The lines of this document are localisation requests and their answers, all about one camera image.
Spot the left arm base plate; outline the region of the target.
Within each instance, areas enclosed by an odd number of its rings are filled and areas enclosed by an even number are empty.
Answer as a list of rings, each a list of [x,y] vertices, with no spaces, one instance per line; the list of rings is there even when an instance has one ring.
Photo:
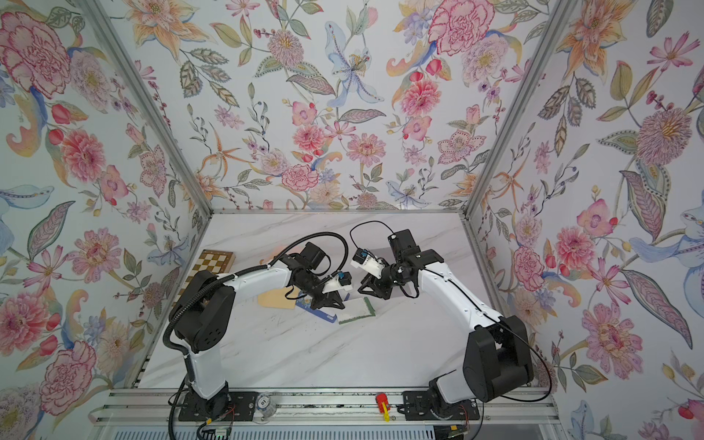
[[[206,400],[196,392],[187,392],[178,412],[178,421],[202,423],[223,416],[226,422],[252,422],[258,396],[258,392],[220,392]]]

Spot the blue floral letter paper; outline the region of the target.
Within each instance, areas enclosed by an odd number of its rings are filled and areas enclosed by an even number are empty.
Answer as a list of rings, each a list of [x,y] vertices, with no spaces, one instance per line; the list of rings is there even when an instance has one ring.
[[[306,313],[313,315],[327,323],[335,324],[337,322],[337,315],[330,315],[322,309],[313,309],[310,306],[310,302],[306,299],[299,299],[296,301],[295,305],[304,310]]]

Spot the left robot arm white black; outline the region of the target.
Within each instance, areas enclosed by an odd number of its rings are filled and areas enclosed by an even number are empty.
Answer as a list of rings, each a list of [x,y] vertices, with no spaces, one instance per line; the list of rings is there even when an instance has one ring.
[[[308,296],[314,310],[345,308],[340,293],[351,289],[351,275],[341,269],[319,274],[315,268],[324,258],[319,247],[308,243],[302,252],[280,254],[268,264],[222,275],[199,271],[192,277],[170,312],[162,342],[181,354],[185,382],[198,398],[210,402],[228,391],[220,342],[237,300],[286,289]]]

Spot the green floral letter paper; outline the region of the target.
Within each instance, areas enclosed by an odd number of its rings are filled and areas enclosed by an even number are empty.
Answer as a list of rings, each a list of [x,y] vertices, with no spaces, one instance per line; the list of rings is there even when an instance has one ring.
[[[344,302],[345,308],[337,314],[337,322],[342,326],[361,319],[376,316],[376,311],[369,298],[357,298]]]

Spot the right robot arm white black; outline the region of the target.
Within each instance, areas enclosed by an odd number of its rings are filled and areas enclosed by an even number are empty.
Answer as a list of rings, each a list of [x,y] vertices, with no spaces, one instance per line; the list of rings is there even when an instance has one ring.
[[[388,236],[393,261],[368,249],[357,249],[351,265],[365,271],[359,293],[383,300],[410,284],[415,295],[428,295],[467,332],[462,366],[428,385],[438,411],[476,399],[490,402],[529,384],[535,378],[531,346],[524,322],[502,314],[469,291],[434,249],[421,249],[410,230]]]

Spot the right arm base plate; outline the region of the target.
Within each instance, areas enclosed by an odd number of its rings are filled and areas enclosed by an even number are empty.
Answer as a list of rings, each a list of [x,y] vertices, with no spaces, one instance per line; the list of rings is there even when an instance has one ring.
[[[472,400],[447,403],[436,392],[430,390],[406,390],[401,394],[403,401],[397,412],[407,421],[477,421],[479,409]]]

